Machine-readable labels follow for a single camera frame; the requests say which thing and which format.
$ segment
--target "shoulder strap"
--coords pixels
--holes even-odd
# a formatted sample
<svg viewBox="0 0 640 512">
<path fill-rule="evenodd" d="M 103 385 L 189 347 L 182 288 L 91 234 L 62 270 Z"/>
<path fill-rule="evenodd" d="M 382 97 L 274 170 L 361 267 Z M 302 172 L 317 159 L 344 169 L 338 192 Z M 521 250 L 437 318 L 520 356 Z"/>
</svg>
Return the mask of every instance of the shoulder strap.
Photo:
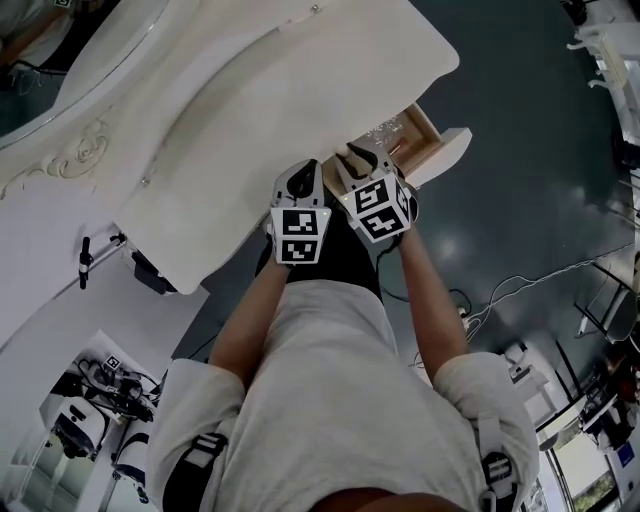
<svg viewBox="0 0 640 512">
<path fill-rule="evenodd" d="M 511 512 L 518 486 L 511 459 L 502 449 L 502 431 L 497 417 L 478 419 L 478 445 L 488 489 L 480 497 L 484 510 Z"/>
<path fill-rule="evenodd" d="M 213 473 L 213 464 L 227 446 L 222 434 L 196 437 L 173 469 L 162 496 L 164 512 L 198 512 Z"/>
</svg>

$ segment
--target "ornate carving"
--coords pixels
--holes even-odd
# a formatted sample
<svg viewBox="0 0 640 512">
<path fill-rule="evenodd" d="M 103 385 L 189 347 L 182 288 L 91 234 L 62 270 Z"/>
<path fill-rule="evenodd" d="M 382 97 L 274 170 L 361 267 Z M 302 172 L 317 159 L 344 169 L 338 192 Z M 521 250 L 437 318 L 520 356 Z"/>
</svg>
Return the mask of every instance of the ornate carving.
<svg viewBox="0 0 640 512">
<path fill-rule="evenodd" d="M 9 180 L 0 190 L 0 201 L 11 185 L 25 187 L 27 178 L 43 172 L 55 178 L 75 179 L 86 175 L 98 164 L 109 145 L 108 125 L 102 118 L 92 121 L 81 134 L 74 137 L 58 153 L 48 155 L 39 164 L 25 169 Z"/>
</svg>

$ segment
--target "gray floor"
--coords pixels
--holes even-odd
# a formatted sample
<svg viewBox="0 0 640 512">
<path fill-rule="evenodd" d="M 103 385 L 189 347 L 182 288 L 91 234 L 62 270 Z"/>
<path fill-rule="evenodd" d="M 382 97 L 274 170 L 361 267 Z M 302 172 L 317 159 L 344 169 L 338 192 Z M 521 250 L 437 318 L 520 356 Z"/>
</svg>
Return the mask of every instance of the gray floor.
<svg viewBox="0 0 640 512">
<path fill-rule="evenodd" d="M 413 3 L 461 59 L 458 70 L 419 103 L 441 130 L 469 126 L 473 132 L 462 160 L 420 190 L 418 227 L 447 285 L 464 290 L 478 312 L 507 277 L 535 279 L 632 243 L 633 231 L 608 211 L 616 199 L 630 201 L 629 191 L 616 185 L 620 172 L 610 148 L 615 112 L 607 91 L 586 86 L 592 59 L 565 49 L 573 28 L 560 3 Z M 176 356 L 189 356 L 217 331 L 250 282 L 263 245 L 261 235 L 252 235 L 204 282 L 211 296 Z M 616 256 L 630 269 L 632 250 Z M 593 269 L 576 269 L 505 300 L 472 348 L 532 341 L 559 364 L 558 339 L 586 375 L 604 340 L 574 339 L 580 315 L 572 304 L 588 302 L 602 279 Z M 396 255 L 384 261 L 381 281 L 405 292 Z M 511 283 L 497 296 L 521 284 Z M 408 307 L 389 298 L 385 306 L 401 356 L 411 363 L 415 338 Z"/>
</svg>

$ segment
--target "black shorts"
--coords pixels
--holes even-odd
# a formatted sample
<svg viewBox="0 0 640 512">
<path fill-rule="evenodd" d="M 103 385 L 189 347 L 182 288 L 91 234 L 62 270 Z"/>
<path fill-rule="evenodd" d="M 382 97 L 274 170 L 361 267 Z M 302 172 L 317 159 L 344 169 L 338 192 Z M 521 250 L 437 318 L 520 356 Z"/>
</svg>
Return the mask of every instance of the black shorts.
<svg viewBox="0 0 640 512">
<path fill-rule="evenodd" d="M 272 251 L 271 244 L 268 244 L 258 261 L 256 275 L 267 264 Z M 331 213 L 331 220 L 318 263 L 293 267 L 287 283 L 317 279 L 362 286 L 373 292 L 382 301 L 378 276 L 376 276 L 369 252 L 355 231 L 351 229 L 346 214 L 341 210 L 333 210 Z"/>
</svg>

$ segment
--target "white t-shirt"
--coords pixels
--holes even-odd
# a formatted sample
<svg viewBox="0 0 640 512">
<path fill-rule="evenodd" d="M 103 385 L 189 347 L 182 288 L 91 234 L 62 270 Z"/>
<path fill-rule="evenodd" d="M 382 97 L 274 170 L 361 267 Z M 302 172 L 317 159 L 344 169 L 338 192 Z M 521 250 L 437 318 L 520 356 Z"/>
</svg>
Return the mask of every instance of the white t-shirt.
<svg viewBox="0 0 640 512">
<path fill-rule="evenodd" d="M 479 510 L 487 488 L 474 430 L 480 415 L 500 420 L 520 503 L 538 473 L 538 445 L 500 357 L 457 357 L 431 388 L 398 359 L 373 293 L 334 281 L 293 283 L 246 395 L 226 370 L 171 364 L 149 444 L 147 492 L 162 509 L 181 455 L 197 435 L 217 432 L 228 446 L 201 512 L 304 512 L 358 487 L 427 492 Z"/>
<path fill-rule="evenodd" d="M 53 0 L 0 0 L 0 50 L 55 8 Z M 69 9 L 67 15 L 54 21 L 18 55 L 18 59 L 34 66 L 42 65 L 53 55 L 71 29 L 71 12 Z"/>
</svg>

